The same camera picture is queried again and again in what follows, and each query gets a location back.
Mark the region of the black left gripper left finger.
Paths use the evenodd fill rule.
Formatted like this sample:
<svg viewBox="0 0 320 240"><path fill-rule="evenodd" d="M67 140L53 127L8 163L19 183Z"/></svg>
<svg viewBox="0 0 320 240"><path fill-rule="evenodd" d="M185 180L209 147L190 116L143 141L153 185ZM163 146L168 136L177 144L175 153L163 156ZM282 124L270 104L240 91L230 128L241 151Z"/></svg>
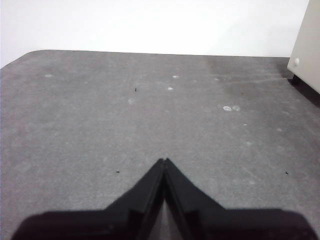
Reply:
<svg viewBox="0 0 320 240"><path fill-rule="evenodd" d="M47 211L27 217L14 240L146 240L162 208L165 161L159 159L105 209Z"/></svg>

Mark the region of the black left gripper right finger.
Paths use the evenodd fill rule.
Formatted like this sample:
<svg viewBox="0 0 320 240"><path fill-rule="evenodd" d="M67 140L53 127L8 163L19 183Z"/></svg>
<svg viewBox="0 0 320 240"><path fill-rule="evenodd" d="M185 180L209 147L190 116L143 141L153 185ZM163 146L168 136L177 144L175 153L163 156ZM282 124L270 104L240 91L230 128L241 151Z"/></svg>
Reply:
<svg viewBox="0 0 320 240"><path fill-rule="evenodd" d="M227 209L164 160L165 200L185 240L315 240L300 213L279 208Z"/></svg>

